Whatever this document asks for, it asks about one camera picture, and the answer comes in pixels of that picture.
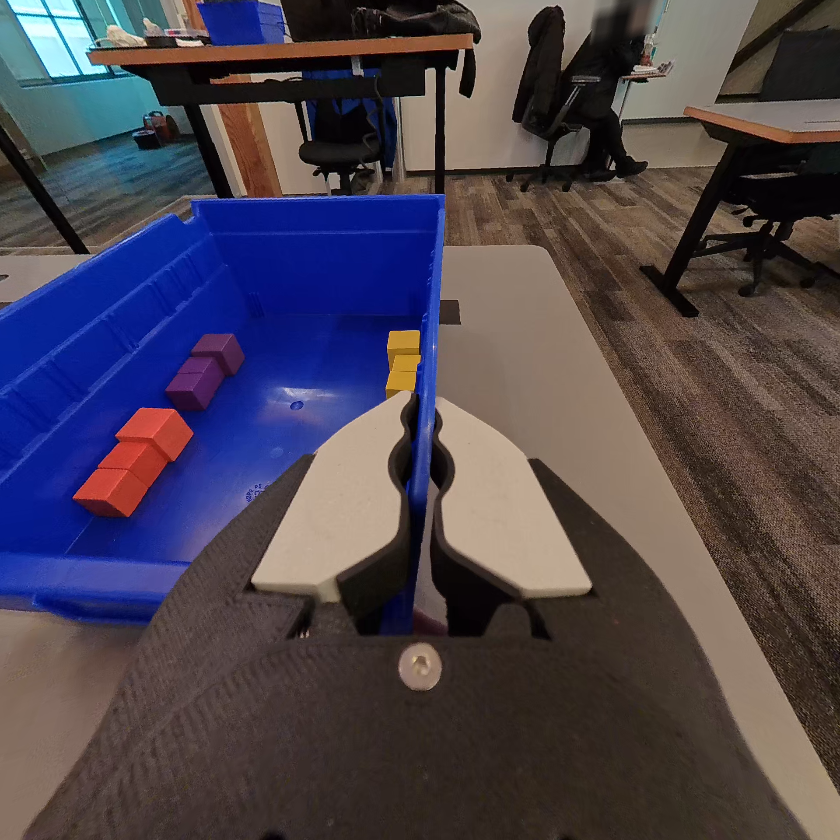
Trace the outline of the wood-edged office desk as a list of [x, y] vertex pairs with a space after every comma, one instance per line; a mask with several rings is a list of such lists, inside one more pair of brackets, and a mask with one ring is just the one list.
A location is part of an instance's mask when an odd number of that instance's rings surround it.
[[768, 144], [815, 146], [837, 143], [839, 100], [706, 104], [686, 106], [683, 115], [698, 121], [710, 138], [727, 146], [700, 194], [666, 270], [660, 271], [653, 265], [639, 269], [681, 317], [694, 319], [699, 311], [681, 293], [679, 283], [691, 260], [714, 253], [714, 249], [700, 249], [700, 243], [727, 190], [743, 173], [751, 149]]
[[[470, 34], [342, 39], [270, 45], [92, 49], [93, 66], [120, 67], [148, 81], [163, 106], [183, 107], [213, 189], [234, 196], [202, 106], [309, 100], [410, 98], [426, 92], [435, 70], [434, 192], [445, 194], [446, 72], [474, 50]], [[351, 68], [377, 68], [378, 77], [265, 80], [219, 83], [234, 76]]]

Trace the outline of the blue plastic bin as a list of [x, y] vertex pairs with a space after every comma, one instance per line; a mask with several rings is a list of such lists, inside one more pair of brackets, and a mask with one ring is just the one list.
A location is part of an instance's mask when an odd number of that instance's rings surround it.
[[[301, 456], [385, 399], [390, 331], [421, 332], [410, 511], [425, 513], [441, 196], [213, 199], [2, 310], [1, 603], [147, 624], [186, 566]], [[245, 353], [128, 518], [73, 495], [209, 333]]]

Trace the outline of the blue cloth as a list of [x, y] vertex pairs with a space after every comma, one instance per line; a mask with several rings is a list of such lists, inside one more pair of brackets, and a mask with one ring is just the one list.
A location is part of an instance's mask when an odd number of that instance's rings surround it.
[[398, 130], [393, 98], [309, 100], [307, 108], [312, 140], [361, 143], [375, 134], [384, 154], [384, 168], [393, 169]]

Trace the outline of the black jacket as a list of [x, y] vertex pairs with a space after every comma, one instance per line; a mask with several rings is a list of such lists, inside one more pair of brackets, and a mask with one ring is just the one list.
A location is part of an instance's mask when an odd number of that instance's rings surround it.
[[563, 106], [565, 17], [560, 6], [545, 7], [528, 27], [529, 53], [513, 105], [512, 121], [543, 136]]

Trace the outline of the black monitor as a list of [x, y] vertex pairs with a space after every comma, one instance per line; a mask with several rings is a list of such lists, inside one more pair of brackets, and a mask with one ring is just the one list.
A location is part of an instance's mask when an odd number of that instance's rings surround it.
[[351, 39], [357, 1], [281, 1], [291, 40], [304, 43]]

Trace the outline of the red bag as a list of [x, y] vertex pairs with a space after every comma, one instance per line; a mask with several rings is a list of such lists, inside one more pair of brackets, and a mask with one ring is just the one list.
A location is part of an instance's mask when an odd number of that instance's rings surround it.
[[133, 141], [142, 151], [154, 151], [181, 138], [181, 131], [174, 118], [162, 111], [151, 111], [143, 115], [139, 129], [132, 131]]

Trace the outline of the red wooden cube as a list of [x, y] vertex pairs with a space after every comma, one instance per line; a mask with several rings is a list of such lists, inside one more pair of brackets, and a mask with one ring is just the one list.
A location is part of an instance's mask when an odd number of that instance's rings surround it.
[[192, 440], [193, 430], [174, 409], [142, 407], [115, 438], [121, 443], [152, 445], [167, 463], [173, 463]]
[[149, 489], [168, 464], [165, 455], [150, 441], [119, 441], [98, 469], [128, 472]]
[[126, 469], [99, 468], [76, 491], [73, 501], [97, 517], [129, 518], [148, 489]]

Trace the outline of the wooden post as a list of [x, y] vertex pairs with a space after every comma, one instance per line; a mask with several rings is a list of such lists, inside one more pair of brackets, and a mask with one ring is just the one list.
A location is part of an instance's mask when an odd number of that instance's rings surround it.
[[238, 172], [249, 197], [277, 198], [283, 192], [268, 142], [261, 110], [256, 103], [217, 106]]

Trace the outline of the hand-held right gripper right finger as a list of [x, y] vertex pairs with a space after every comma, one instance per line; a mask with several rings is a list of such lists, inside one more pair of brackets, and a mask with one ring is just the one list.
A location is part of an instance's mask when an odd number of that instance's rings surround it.
[[430, 467], [430, 568], [451, 635], [482, 635], [506, 604], [591, 593], [535, 465], [502, 433], [439, 397]]

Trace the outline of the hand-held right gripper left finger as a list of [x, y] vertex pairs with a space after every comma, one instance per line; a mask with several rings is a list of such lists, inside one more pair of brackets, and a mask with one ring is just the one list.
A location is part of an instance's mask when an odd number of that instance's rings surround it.
[[400, 593], [412, 566], [418, 405], [415, 393], [395, 395], [318, 448], [251, 576], [256, 590], [340, 604], [355, 622]]

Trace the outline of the glass window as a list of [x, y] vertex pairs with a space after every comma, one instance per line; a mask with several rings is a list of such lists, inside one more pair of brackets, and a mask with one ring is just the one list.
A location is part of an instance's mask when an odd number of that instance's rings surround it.
[[88, 52], [118, 22], [111, 2], [2, 1], [2, 61], [25, 88], [117, 77]]

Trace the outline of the black bag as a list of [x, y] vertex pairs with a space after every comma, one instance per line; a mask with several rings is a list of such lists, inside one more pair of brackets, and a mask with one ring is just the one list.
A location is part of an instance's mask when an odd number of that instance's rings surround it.
[[476, 15], [456, 1], [337, 2], [357, 38], [472, 35], [481, 39]]

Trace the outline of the blue bin stack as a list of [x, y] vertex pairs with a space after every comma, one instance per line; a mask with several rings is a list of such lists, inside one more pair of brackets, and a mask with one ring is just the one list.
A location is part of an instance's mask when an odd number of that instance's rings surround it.
[[197, 2], [213, 46], [282, 45], [287, 42], [281, 5], [261, 1]]

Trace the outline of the black office chair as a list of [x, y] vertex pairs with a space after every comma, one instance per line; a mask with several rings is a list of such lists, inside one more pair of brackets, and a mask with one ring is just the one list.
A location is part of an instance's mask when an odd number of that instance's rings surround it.
[[520, 172], [522, 175], [519, 187], [521, 193], [527, 193], [535, 182], [546, 185], [550, 181], [558, 182], [562, 187], [562, 192], [567, 193], [572, 185], [584, 176], [581, 164], [556, 165], [553, 163], [553, 154], [558, 142], [573, 133], [582, 131], [582, 125], [571, 121], [570, 114], [584, 91], [594, 88], [600, 81], [600, 77], [572, 76], [570, 91], [566, 99], [562, 100], [558, 110], [548, 113], [543, 110], [544, 102], [539, 96], [536, 76], [528, 70], [523, 71], [512, 118], [526, 132], [545, 141], [547, 150], [542, 163]]
[[[761, 102], [837, 99], [839, 95], [839, 32], [835, 28], [783, 32], [764, 77]], [[738, 294], [749, 298], [758, 288], [766, 261], [780, 257], [805, 270], [802, 288], [838, 271], [812, 261], [787, 245], [802, 220], [831, 220], [839, 214], [838, 143], [758, 147], [723, 201], [746, 213], [744, 227], [762, 222], [756, 233], [709, 235], [695, 257], [744, 250], [752, 280]]]
[[302, 143], [298, 156], [313, 168], [313, 174], [325, 181], [333, 194], [331, 175], [339, 177], [338, 194], [361, 196], [369, 192], [375, 165], [385, 159], [385, 115], [382, 100], [369, 110], [364, 100], [349, 112], [345, 100], [318, 99], [314, 102], [314, 120], [307, 122], [305, 102], [294, 105]]

